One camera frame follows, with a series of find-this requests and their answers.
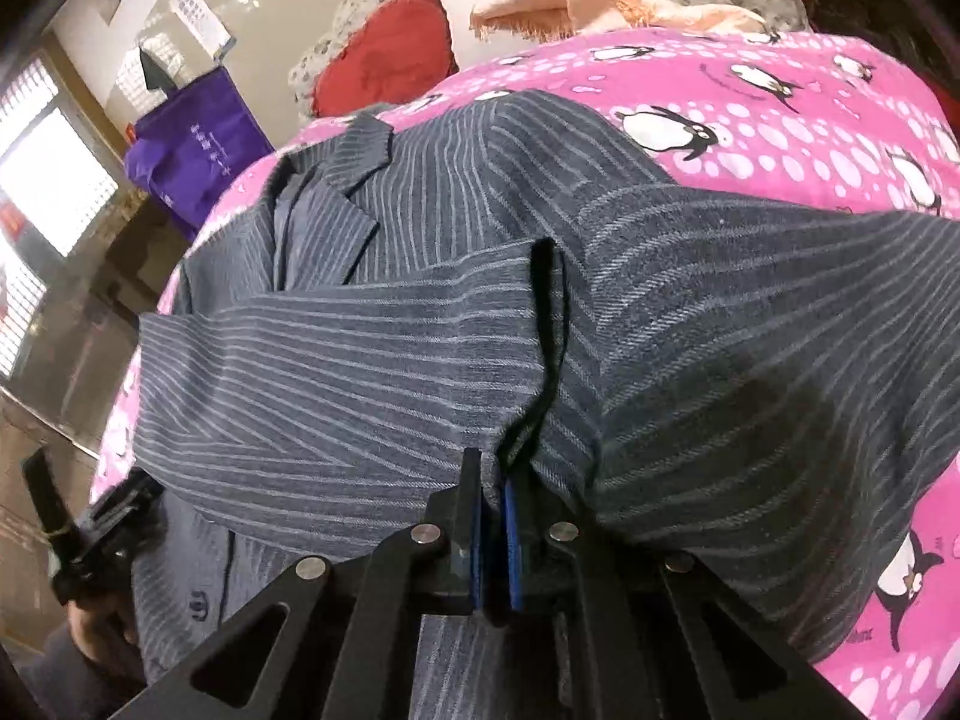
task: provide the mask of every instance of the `peach towel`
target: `peach towel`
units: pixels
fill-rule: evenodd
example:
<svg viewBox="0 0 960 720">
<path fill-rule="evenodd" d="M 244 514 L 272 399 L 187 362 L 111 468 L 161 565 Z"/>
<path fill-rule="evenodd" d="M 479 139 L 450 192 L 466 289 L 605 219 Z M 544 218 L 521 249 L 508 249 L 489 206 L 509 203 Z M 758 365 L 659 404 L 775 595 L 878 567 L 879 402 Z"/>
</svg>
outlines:
<svg viewBox="0 0 960 720">
<path fill-rule="evenodd" d="M 699 32 L 763 32 L 765 21 L 736 5 L 678 5 L 669 0 L 477 0 L 470 28 L 482 37 L 505 29 L 542 43 L 634 26 Z"/>
</svg>

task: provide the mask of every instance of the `person's hand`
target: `person's hand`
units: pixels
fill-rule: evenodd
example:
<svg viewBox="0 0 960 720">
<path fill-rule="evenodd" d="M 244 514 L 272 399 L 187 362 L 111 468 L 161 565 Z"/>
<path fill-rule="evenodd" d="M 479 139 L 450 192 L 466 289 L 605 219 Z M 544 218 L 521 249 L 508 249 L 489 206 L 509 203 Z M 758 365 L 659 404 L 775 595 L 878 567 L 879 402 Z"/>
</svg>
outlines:
<svg viewBox="0 0 960 720">
<path fill-rule="evenodd" d="M 89 661 L 118 677 L 136 679 L 131 673 L 131 647 L 136 645 L 133 600 L 128 594 L 106 593 L 66 608 L 70 637 Z"/>
</svg>

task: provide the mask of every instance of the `gray pinstripe jacket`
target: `gray pinstripe jacket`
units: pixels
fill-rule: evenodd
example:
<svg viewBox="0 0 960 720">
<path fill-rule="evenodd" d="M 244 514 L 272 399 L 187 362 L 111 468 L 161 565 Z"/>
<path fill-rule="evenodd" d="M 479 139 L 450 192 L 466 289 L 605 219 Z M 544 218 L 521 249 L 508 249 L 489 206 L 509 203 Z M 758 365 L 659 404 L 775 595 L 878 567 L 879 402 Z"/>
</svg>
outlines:
<svg viewBox="0 0 960 720">
<path fill-rule="evenodd" d="M 416 521 L 462 447 L 491 479 L 541 402 L 547 485 L 827 654 L 957 450 L 957 257 L 947 220 L 678 186 L 541 92 L 287 154 L 142 322 L 134 448 L 168 490 L 134 577 L 149 676 L 295 555 Z M 429 621 L 412 716 L 509 714 L 502 637 Z"/>
</svg>

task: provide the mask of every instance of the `screw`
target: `screw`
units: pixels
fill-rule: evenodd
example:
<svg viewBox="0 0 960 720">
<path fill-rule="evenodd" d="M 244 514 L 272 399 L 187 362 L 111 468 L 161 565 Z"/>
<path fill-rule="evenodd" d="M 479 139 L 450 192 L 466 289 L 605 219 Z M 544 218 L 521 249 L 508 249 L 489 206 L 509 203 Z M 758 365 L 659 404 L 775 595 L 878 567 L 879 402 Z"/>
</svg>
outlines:
<svg viewBox="0 0 960 720">
<path fill-rule="evenodd" d="M 305 557 L 296 564 L 296 576 L 301 579 L 319 579 L 326 573 L 326 561 L 322 557 Z"/>
<path fill-rule="evenodd" d="M 436 525 L 426 522 L 424 525 L 418 525 L 410 532 L 410 538 L 418 544 L 432 544 L 440 538 L 440 528 Z"/>
<path fill-rule="evenodd" d="M 675 574 L 685 574 L 693 568 L 693 557 L 687 552 L 676 552 L 674 555 L 666 557 L 664 565 L 668 571 L 673 571 Z"/>
<path fill-rule="evenodd" d="M 573 541 L 580 535 L 580 530 L 572 522 L 554 522 L 547 533 L 553 541 Z"/>
</svg>

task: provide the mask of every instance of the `pink bedsheet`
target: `pink bedsheet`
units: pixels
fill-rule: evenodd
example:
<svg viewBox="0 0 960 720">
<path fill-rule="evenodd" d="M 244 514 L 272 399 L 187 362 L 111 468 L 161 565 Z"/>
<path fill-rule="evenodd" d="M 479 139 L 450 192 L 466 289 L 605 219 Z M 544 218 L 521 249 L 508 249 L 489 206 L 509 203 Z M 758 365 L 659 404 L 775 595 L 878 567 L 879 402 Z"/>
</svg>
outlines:
<svg viewBox="0 0 960 720">
<path fill-rule="evenodd" d="M 451 76 L 380 117 L 402 130 L 522 89 L 593 108 L 688 186 L 851 213 L 960 217 L 960 152 L 933 94 L 906 67 L 851 38 L 659 28 L 578 37 Z M 348 123 L 318 119 L 252 165 L 194 247 L 256 201 L 282 151 L 323 141 Z M 177 278 L 160 312 L 169 312 Z M 133 463 L 138 377 L 137 352 L 104 434 L 92 498 Z M 868 717 L 918 720 L 960 664 L 959 587 L 960 455 L 920 500 L 910 538 L 848 640 L 817 668 Z M 899 651 L 892 618 L 901 618 Z"/>
</svg>

